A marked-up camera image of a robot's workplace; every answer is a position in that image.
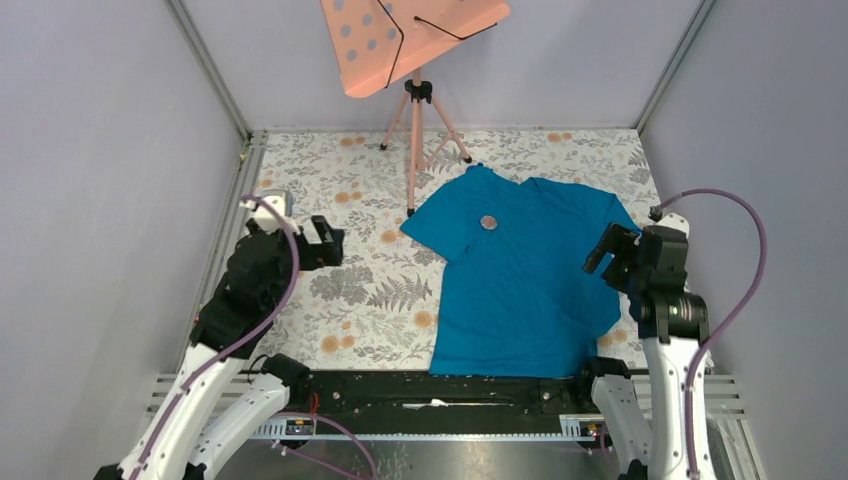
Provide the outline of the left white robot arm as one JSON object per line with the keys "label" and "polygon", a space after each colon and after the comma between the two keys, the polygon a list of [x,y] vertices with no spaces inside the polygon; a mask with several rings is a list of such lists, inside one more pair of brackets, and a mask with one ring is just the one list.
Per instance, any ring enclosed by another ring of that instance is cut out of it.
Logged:
{"label": "left white robot arm", "polygon": [[226,387],[244,368],[259,340],[290,298],[298,275],[338,267],[345,232],[325,217],[311,219],[318,242],[301,227],[246,223],[213,296],[201,308],[175,381],[150,425],[120,462],[98,479],[213,479],[253,431],[281,409],[309,401],[305,365],[271,357],[249,388],[216,420],[210,417]]}

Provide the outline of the blue t-shirt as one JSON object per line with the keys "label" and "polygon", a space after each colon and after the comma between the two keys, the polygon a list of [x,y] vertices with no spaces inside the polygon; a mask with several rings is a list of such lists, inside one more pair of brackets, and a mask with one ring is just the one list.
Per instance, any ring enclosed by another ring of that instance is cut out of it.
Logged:
{"label": "blue t-shirt", "polygon": [[401,227],[445,262],[430,373],[575,374],[621,317],[617,292],[582,270],[611,223],[635,228],[615,194],[579,183],[475,165],[438,188]]}

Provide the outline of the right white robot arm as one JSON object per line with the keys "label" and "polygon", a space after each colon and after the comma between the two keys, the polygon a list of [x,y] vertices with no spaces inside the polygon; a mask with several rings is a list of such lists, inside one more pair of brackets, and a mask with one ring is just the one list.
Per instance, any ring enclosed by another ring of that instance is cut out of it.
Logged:
{"label": "right white robot arm", "polygon": [[573,386],[583,410],[600,411],[597,437],[612,452],[620,479],[713,479],[705,405],[708,310],[686,285],[688,223],[679,218],[637,232],[610,224],[583,266],[626,295],[647,361],[650,412],[637,403],[626,364],[592,358]]}

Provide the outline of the round white pin badge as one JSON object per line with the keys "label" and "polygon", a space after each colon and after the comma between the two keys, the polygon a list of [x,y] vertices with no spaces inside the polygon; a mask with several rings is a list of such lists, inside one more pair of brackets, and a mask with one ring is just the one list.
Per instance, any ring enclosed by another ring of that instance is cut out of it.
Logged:
{"label": "round white pin badge", "polygon": [[497,220],[491,215],[484,215],[480,219],[480,225],[484,230],[492,231],[498,226]]}

